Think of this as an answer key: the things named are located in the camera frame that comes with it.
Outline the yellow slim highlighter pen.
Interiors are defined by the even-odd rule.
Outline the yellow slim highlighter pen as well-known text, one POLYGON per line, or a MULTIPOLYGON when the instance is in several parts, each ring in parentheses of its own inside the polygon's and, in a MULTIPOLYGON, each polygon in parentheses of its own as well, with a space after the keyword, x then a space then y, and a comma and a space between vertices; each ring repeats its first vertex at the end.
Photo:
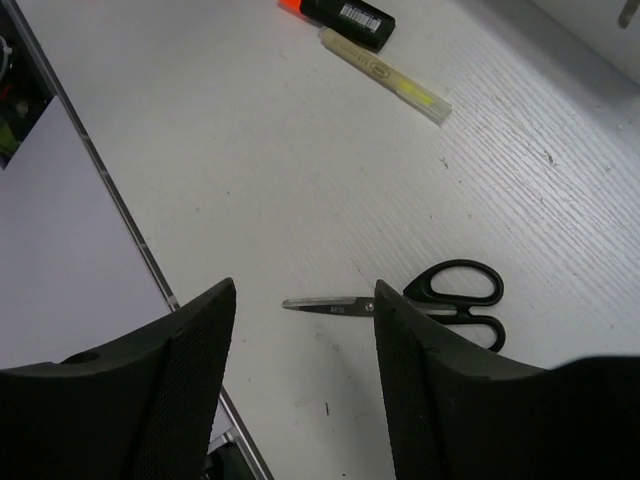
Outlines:
POLYGON ((441 125, 452 112, 452 105, 449 102, 336 31, 322 27, 319 31, 319 39, 327 50, 393 92, 434 124, 441 125))

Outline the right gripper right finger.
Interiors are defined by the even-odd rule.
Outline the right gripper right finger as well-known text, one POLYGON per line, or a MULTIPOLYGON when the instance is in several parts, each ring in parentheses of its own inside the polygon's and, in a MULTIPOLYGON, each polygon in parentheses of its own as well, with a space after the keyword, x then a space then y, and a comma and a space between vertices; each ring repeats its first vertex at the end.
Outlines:
POLYGON ((383 281, 374 330, 399 479, 635 479, 639 360, 545 370, 457 335, 383 281))

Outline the orange black highlighter marker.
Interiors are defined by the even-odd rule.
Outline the orange black highlighter marker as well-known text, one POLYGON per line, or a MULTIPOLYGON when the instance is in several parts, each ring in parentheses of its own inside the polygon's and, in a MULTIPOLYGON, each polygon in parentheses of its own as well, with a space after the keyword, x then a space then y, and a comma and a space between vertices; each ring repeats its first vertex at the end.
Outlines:
POLYGON ((391 15, 360 0, 284 0, 279 5, 379 52, 396 27, 391 15))

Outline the black handled scissors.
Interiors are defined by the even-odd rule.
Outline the black handled scissors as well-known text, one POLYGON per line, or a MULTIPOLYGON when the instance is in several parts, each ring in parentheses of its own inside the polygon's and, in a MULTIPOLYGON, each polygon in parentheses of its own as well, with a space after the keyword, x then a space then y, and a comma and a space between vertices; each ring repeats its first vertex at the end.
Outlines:
MULTIPOLYGON (((496 305, 505 291, 501 275, 492 267, 471 259, 453 259, 440 262, 424 270, 403 290, 402 296, 424 315, 445 326, 484 326, 492 330, 495 340, 487 347, 498 353, 506 343, 507 333, 497 318, 489 315, 474 315, 471 309, 496 305), (449 269, 473 270, 487 278, 492 284, 492 292, 486 296, 469 296, 438 292, 433 288, 434 278, 449 269)), ((307 313, 346 317, 374 316, 374 299, 364 296, 286 299, 283 309, 307 313)))

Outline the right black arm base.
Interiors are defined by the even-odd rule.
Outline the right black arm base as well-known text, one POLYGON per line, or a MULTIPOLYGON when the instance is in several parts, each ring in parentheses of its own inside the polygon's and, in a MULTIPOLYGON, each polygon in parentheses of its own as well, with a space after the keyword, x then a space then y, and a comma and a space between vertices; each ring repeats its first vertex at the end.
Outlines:
POLYGON ((26 41, 1 3, 1 169, 26 139, 53 95, 26 41))

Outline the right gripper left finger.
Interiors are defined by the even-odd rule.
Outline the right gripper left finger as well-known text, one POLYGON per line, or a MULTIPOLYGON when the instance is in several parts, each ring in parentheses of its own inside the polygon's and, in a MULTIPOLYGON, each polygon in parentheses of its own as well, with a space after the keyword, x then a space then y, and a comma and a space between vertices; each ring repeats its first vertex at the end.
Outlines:
POLYGON ((63 362, 3 370, 2 477, 199 478, 235 311, 235 285, 225 279, 63 362))

